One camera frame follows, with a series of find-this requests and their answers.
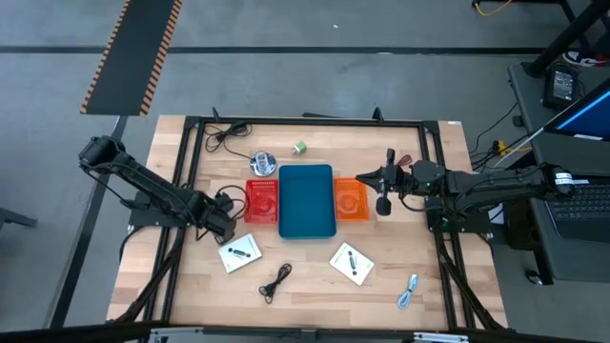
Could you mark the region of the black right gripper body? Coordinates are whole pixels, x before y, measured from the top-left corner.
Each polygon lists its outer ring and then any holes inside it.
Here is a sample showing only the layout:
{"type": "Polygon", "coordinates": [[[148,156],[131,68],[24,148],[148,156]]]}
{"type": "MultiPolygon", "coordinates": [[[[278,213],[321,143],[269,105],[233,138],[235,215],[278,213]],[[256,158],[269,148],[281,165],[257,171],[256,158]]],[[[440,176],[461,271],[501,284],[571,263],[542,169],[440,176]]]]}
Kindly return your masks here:
{"type": "Polygon", "coordinates": [[[386,164],[377,172],[377,192],[379,198],[376,201],[376,212],[381,216],[389,216],[392,211],[392,203],[388,198],[389,192],[395,192],[398,200],[404,208],[411,212],[419,212],[419,209],[406,204],[404,198],[409,194],[413,181],[409,173],[406,173],[395,163],[396,151],[389,148],[386,151],[386,164]]]}

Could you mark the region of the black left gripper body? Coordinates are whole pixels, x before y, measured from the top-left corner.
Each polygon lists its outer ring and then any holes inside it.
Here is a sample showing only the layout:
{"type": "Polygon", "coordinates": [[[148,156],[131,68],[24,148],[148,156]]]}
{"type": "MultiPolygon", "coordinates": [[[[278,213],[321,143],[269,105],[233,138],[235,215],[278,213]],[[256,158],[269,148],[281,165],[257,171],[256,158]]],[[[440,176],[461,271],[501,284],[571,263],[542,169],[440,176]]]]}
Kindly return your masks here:
{"type": "Polygon", "coordinates": [[[204,214],[204,228],[212,232],[217,244],[226,244],[234,237],[236,220],[226,212],[213,209],[204,214]]]}

